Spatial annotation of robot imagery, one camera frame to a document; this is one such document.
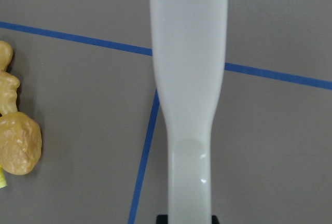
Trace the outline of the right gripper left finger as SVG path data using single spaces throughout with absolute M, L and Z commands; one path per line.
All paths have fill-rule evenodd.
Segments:
M 168 215 L 158 215 L 156 217 L 156 224 L 168 224 Z

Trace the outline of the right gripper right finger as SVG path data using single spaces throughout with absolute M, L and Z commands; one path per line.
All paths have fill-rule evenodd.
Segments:
M 211 217 L 211 223 L 212 224 L 218 224 L 218 218 L 217 218 L 217 216 L 212 215 L 212 217 Z

